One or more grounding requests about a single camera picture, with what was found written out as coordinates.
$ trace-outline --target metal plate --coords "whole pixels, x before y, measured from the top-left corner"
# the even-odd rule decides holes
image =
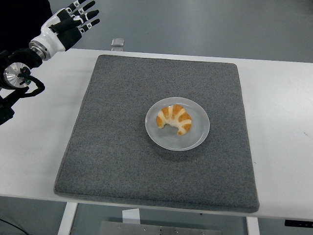
[[[11,88],[23,88],[27,87],[30,83],[30,81],[24,81],[23,77],[18,77],[18,75],[21,73],[20,69],[23,67],[27,67],[30,69],[27,65],[21,63],[21,62],[16,62],[11,65],[9,65],[3,73],[3,78],[5,83]]]
[[[102,221],[99,235],[222,235],[222,232]]]

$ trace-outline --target white table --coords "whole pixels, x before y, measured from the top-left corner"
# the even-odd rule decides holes
[[[18,101],[13,119],[0,126],[1,196],[110,205],[53,193],[63,153],[101,54],[236,64],[260,209],[253,214],[205,212],[313,220],[313,64],[308,63],[85,49],[58,53],[32,70],[46,90]],[[8,93],[0,91],[2,97]]]

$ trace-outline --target robot finger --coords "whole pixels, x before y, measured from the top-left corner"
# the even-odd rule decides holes
[[[85,1],[86,0],[77,0],[71,3],[67,8],[65,8],[65,10],[70,14]]]
[[[75,16],[73,19],[74,21],[80,21],[81,24],[86,23],[87,21],[91,20],[95,16],[99,14],[99,10],[90,11],[88,13],[85,13],[84,15]]]
[[[78,28],[80,33],[83,34],[85,33],[87,30],[91,29],[93,26],[95,26],[96,24],[98,24],[100,22],[99,19],[96,19],[94,21],[92,21],[91,23],[87,23],[84,26]]]
[[[91,1],[89,2],[86,6],[74,11],[73,13],[71,13],[71,16],[79,16],[79,15],[83,15],[89,8],[91,8],[93,5],[95,5],[96,2],[95,1]]]

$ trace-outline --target plate rim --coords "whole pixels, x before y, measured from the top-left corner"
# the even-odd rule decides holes
[[[196,143],[194,143],[192,146],[187,147],[187,148],[174,149],[174,148],[164,147],[164,146],[160,145],[159,143],[157,143],[157,142],[150,136],[150,133],[149,133],[148,128],[147,128],[147,123],[148,123],[147,116],[148,116],[150,110],[151,110],[156,104],[158,104],[158,103],[160,103],[160,102],[162,102],[162,101],[165,101],[165,100],[167,100],[167,99],[173,99],[173,98],[182,99],[182,100],[188,100],[189,102],[194,103],[195,105],[197,105],[198,107],[200,107],[200,109],[204,112],[204,114],[206,115],[207,120],[208,120],[208,126],[209,126],[209,127],[208,127],[207,131],[204,133],[204,135],[202,135],[201,138],[199,139],[199,140],[201,140],[201,139],[203,138],[203,140],[202,140],[202,141],[199,141],[199,140],[198,140],[198,141],[197,141]],[[161,100],[159,100],[158,102],[156,102],[155,104],[153,104],[153,105],[149,108],[149,110],[148,110],[148,112],[147,112],[147,114],[146,114],[146,117],[145,117],[145,127],[146,127],[146,131],[147,131],[148,136],[150,137],[150,139],[152,139],[152,141],[153,141],[154,143],[156,143],[157,145],[159,145],[160,147],[162,147],[162,148],[164,148],[164,149],[167,149],[167,150],[172,150],[172,151],[187,151],[187,150],[193,149],[193,148],[195,148],[195,147],[198,147],[200,144],[202,144],[202,143],[205,141],[205,139],[207,138],[207,136],[208,136],[208,134],[209,134],[209,132],[210,132],[211,123],[210,123],[209,116],[207,115],[207,113],[206,113],[206,111],[204,110],[204,108],[201,107],[201,105],[199,105],[198,103],[194,102],[193,100],[190,100],[190,99],[187,99],[187,98],[184,98],[184,97],[173,96],[173,97],[168,97],[168,98],[161,99]]]

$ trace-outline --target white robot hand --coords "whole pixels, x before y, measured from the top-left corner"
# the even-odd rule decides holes
[[[58,51],[66,51],[75,45],[83,33],[100,22],[99,19],[90,22],[99,11],[86,13],[86,10],[95,5],[95,1],[81,7],[85,1],[77,0],[54,14],[42,26],[41,34],[31,40],[29,48],[35,51],[42,60],[49,60]]]

